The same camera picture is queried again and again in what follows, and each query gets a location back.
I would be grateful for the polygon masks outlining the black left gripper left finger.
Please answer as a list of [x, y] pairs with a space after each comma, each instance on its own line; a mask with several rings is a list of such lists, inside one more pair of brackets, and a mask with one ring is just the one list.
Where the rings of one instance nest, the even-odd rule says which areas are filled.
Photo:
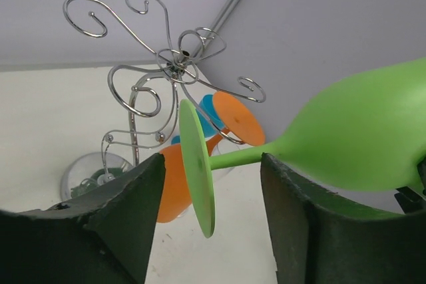
[[165, 179], [154, 154], [47, 210], [1, 212], [2, 283], [144, 283]]

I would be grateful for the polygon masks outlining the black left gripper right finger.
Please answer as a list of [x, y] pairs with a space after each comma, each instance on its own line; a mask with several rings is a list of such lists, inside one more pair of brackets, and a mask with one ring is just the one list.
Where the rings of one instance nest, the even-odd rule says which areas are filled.
[[351, 201], [270, 154], [260, 178], [279, 283], [425, 282], [425, 211]]

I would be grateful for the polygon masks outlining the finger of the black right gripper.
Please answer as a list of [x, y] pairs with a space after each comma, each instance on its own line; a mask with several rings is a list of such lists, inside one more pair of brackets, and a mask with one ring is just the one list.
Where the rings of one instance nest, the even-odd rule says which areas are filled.
[[418, 163], [419, 182], [397, 188], [394, 195], [404, 213], [425, 211], [425, 158]]

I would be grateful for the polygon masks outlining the green wine glass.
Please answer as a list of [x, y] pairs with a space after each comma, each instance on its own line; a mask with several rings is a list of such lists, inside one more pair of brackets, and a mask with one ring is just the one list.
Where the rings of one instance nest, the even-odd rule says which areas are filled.
[[357, 192], [425, 194], [425, 59], [359, 72], [313, 96], [274, 141], [210, 156], [195, 106], [179, 110], [184, 171], [204, 237], [216, 225], [212, 171], [269, 153], [323, 184]]

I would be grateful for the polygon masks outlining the orange plastic wine glass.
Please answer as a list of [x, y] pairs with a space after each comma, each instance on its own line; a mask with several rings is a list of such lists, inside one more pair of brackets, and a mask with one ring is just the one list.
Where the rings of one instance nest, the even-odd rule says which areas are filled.
[[[225, 92], [215, 92], [212, 103], [224, 128], [221, 132], [233, 133], [238, 139], [251, 146], [265, 143], [265, 134], [250, 110], [234, 96]], [[168, 223], [176, 219], [191, 204], [182, 151], [179, 143], [163, 148], [160, 153], [165, 159], [166, 175], [157, 215], [158, 223]]]

